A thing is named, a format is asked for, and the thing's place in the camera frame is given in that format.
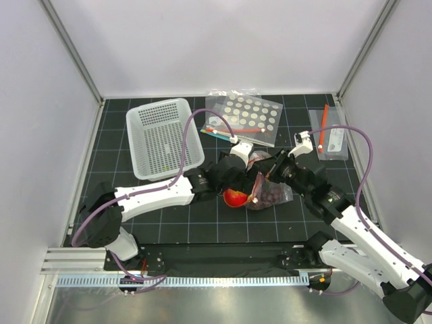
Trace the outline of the red yellow apple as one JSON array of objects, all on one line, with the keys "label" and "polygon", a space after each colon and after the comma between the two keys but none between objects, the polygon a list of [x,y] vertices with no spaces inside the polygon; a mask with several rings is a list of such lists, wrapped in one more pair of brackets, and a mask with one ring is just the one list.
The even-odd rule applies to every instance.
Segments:
[{"label": "red yellow apple", "polygon": [[248,195],[240,191],[227,189],[223,193],[223,201],[231,208],[238,208],[242,207],[248,202]]}]

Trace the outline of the red grape bunch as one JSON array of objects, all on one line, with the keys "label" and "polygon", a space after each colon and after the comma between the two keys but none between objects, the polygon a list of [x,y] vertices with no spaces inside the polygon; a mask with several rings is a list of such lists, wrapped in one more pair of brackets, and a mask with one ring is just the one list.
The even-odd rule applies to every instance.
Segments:
[{"label": "red grape bunch", "polygon": [[262,210],[284,202],[284,192],[281,190],[264,190],[249,204],[251,210]]}]

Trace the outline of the orange zipper clear bag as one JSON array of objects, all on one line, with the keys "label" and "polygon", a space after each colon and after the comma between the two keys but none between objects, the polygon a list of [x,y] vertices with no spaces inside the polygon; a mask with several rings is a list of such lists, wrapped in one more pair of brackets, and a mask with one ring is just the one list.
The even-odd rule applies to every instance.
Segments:
[{"label": "orange zipper clear bag", "polygon": [[292,193],[292,189],[283,183],[273,183],[270,182],[261,172],[257,171],[256,168],[254,168],[254,164],[257,162],[262,161],[263,159],[269,158],[270,154],[266,153],[265,151],[253,151],[252,154],[250,155],[249,158],[249,162],[247,165],[247,170],[249,171],[249,173],[252,173],[253,171],[256,172],[256,179],[255,179],[255,184],[254,184],[254,188],[252,189],[252,194],[248,195],[248,202],[243,205],[243,207],[248,208],[248,204],[255,198],[257,197],[261,191],[264,190],[281,190],[284,193],[284,202],[283,203],[287,203],[293,200],[293,193]]}]

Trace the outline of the white perforated plastic basket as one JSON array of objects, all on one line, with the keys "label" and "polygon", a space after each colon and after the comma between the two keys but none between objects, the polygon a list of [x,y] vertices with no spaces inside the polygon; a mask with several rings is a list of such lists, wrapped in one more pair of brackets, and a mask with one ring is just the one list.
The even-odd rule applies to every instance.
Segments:
[{"label": "white perforated plastic basket", "polygon": [[205,154],[194,121],[190,122],[186,143],[182,144],[191,114],[188,101],[181,98],[141,105],[126,113],[136,178],[154,182],[176,176],[182,152],[185,152],[185,171],[204,163]]}]

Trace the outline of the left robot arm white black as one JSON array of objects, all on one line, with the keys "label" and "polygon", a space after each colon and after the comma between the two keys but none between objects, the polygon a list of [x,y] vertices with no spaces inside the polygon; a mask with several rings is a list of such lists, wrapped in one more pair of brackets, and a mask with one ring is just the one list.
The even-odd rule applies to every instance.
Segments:
[{"label": "left robot arm white black", "polygon": [[250,147],[237,145],[221,153],[217,163],[162,182],[129,188],[102,183],[80,209],[85,219],[76,230],[72,246],[103,247],[126,269],[139,268],[143,261],[139,243],[122,224],[144,213],[201,203],[227,189],[241,189],[247,181],[251,154]]}]

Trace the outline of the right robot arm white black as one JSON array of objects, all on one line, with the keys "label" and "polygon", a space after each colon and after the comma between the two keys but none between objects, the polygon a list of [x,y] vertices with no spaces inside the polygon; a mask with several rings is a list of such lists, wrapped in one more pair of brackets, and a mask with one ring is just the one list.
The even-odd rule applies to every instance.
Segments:
[{"label": "right robot arm white black", "polygon": [[374,291],[388,311],[414,323],[431,305],[431,266],[406,252],[361,210],[359,203],[327,179],[325,168],[286,151],[257,163],[271,182],[285,183],[315,217],[347,237],[361,253],[316,234],[308,240],[304,260],[311,267],[336,267]]}]

